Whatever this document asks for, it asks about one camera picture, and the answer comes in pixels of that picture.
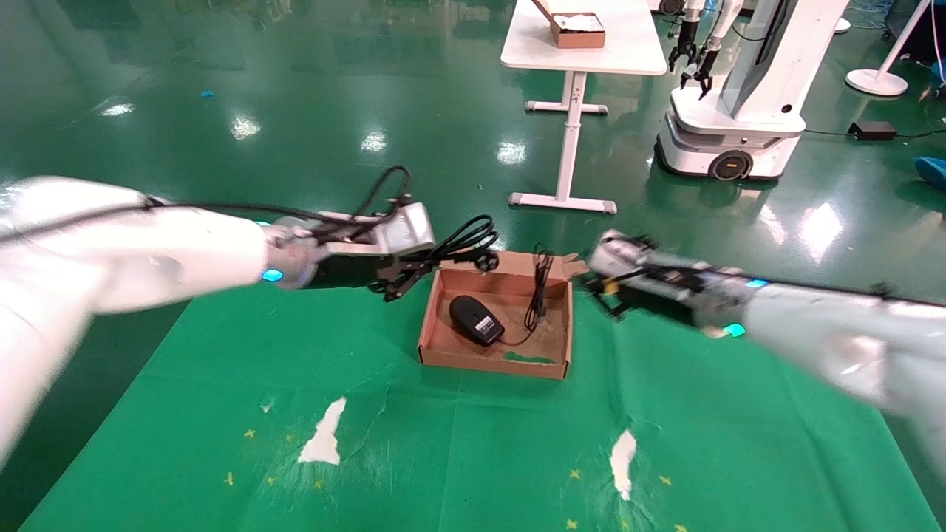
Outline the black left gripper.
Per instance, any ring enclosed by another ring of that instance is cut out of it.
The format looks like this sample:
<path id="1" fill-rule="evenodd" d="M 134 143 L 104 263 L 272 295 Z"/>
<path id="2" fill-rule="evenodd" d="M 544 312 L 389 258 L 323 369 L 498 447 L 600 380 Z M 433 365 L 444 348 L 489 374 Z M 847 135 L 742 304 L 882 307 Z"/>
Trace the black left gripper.
<path id="1" fill-rule="evenodd" d="M 452 251 L 435 247 L 402 257 L 396 256 L 329 256 L 318 267 L 307 289 L 331 287 L 367 287 L 383 292 L 385 302 L 405 296 L 424 276 L 435 270 Z"/>

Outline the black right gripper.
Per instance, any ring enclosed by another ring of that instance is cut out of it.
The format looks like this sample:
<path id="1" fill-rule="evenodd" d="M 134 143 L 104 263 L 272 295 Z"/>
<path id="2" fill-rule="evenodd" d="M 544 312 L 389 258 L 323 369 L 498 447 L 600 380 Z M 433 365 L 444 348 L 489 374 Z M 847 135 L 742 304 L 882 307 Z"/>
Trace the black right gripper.
<path id="1" fill-rule="evenodd" d="M 703 292 L 712 283 L 709 268 L 641 268 L 624 275 L 592 273 L 589 290 L 618 290 L 626 280 L 627 293 L 602 293 L 601 306 L 613 319 L 644 310 L 682 324 L 711 324 Z"/>

